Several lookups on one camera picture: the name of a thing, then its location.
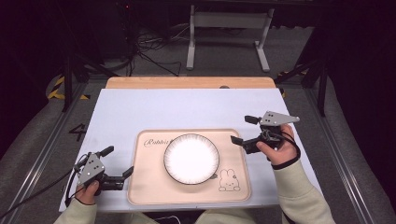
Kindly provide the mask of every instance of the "sleeve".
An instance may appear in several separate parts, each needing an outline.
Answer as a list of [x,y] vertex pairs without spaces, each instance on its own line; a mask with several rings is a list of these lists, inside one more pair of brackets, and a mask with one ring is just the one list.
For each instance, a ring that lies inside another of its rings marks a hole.
[[96,210],[96,204],[86,205],[73,199],[54,224],[93,224],[95,222]]
[[321,193],[311,184],[300,160],[274,170],[283,223],[335,223]]

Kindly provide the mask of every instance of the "table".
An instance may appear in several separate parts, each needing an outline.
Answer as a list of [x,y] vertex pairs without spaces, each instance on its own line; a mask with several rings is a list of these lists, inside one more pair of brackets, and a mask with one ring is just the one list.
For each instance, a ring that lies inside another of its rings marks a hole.
[[[218,89],[221,86],[231,89]],[[134,143],[141,131],[233,128],[248,139],[256,137],[260,129],[245,123],[244,116],[261,117],[266,110],[289,114],[269,77],[113,77],[100,93],[78,158],[114,146],[114,152],[101,162],[108,175],[120,175],[132,165]],[[292,124],[291,127],[308,178],[320,190],[303,144]],[[123,190],[102,192],[96,199],[98,210],[127,213],[278,204],[274,174],[265,156],[246,155],[246,163],[251,186],[251,196],[246,201],[136,205],[127,200],[125,181]],[[61,202],[60,211],[64,209]]]

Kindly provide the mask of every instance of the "finger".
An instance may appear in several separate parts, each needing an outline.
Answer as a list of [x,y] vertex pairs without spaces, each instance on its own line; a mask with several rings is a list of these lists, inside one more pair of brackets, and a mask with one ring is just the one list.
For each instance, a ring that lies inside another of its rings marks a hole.
[[99,182],[95,180],[85,189],[85,194],[93,196],[98,189]]
[[289,124],[282,124],[280,126],[280,131],[282,133],[287,133],[288,135],[290,135],[291,137],[294,138],[293,129],[291,128],[291,126]]
[[269,147],[267,144],[265,144],[264,142],[258,142],[256,144],[256,147],[262,152],[264,153],[270,160],[272,160],[272,158],[274,158],[276,156],[276,151]]
[[84,189],[84,185],[83,184],[78,185],[76,187],[76,197],[79,197],[79,195],[83,195],[84,192],[85,192],[85,189]]
[[293,129],[291,128],[291,126],[289,126],[288,124],[283,124],[280,126],[280,131],[282,132],[282,135],[285,138],[288,138],[289,140],[294,141],[294,133],[293,133]]

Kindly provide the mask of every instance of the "white tabletop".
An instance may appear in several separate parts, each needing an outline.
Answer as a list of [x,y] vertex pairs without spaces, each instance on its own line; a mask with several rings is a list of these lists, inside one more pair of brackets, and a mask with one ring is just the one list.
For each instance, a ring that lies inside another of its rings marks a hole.
[[[244,116],[262,117],[268,110],[289,114],[278,89],[103,89],[76,161],[88,152],[114,146],[114,151],[101,158],[101,162],[106,167],[107,175],[119,176],[132,166],[136,137],[144,130],[235,129],[248,140],[259,135],[260,127],[246,123]],[[300,137],[292,124],[291,127],[302,152],[301,161],[308,178],[320,190]],[[136,205],[128,202],[126,180],[123,190],[102,191],[96,198],[98,210],[163,211],[278,204],[273,170],[265,155],[249,154],[246,160],[251,185],[251,196],[246,201]],[[76,188],[76,182],[75,179],[72,189]],[[64,209],[62,200],[60,211]]]

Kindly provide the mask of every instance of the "rabbit illustration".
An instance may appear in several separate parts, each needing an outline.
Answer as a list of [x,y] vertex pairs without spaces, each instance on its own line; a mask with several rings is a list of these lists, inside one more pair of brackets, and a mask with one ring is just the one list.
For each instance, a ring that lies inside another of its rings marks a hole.
[[240,189],[234,170],[222,170],[220,173],[219,191],[238,191]]

